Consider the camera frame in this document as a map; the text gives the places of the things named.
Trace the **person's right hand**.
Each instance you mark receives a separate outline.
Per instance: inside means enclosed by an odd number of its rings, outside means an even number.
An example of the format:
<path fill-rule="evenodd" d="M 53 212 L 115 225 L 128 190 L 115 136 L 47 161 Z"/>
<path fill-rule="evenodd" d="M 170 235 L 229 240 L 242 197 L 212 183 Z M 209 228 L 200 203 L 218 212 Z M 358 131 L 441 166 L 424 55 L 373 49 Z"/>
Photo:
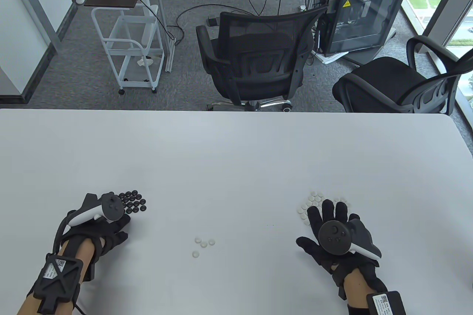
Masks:
<path fill-rule="evenodd" d="M 309 207 L 307 218 L 316 239 L 299 237 L 296 243 L 332 276 L 340 298 L 347 299 L 346 278 L 356 270 L 375 293 L 387 292 L 376 274 L 382 254 L 358 214 L 349 214 L 344 202 L 325 200 L 321 209 Z"/>

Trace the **person's left hand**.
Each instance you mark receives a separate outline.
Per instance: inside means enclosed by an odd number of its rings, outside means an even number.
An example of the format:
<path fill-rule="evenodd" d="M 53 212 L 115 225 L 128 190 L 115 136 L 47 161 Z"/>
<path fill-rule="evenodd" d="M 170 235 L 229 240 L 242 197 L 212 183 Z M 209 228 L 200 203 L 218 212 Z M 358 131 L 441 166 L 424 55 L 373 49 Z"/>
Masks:
<path fill-rule="evenodd" d="M 93 272 L 89 271 L 90 266 L 128 239 L 128 234 L 123 231 L 123 228 L 130 221 L 130 216 L 124 214 L 116 222 L 98 219 L 72 227 L 59 237 L 61 249 L 58 254 L 81 260 L 83 268 L 80 282 L 91 281 Z"/>

